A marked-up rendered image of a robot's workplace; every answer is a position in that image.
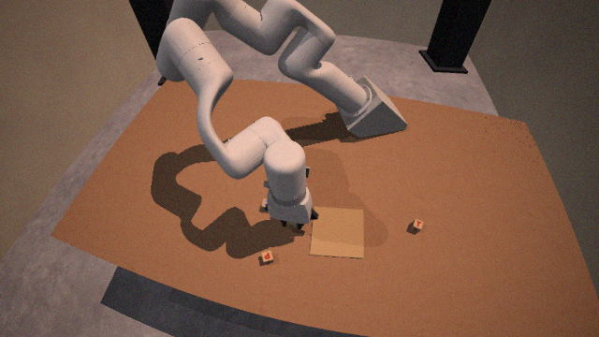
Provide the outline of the orange flat mat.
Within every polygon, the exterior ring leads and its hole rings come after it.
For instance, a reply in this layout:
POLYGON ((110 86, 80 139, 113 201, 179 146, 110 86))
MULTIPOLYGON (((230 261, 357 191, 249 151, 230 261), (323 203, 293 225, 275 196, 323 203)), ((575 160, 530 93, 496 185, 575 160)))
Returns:
POLYGON ((310 255, 364 258, 363 210, 314 207, 310 255))

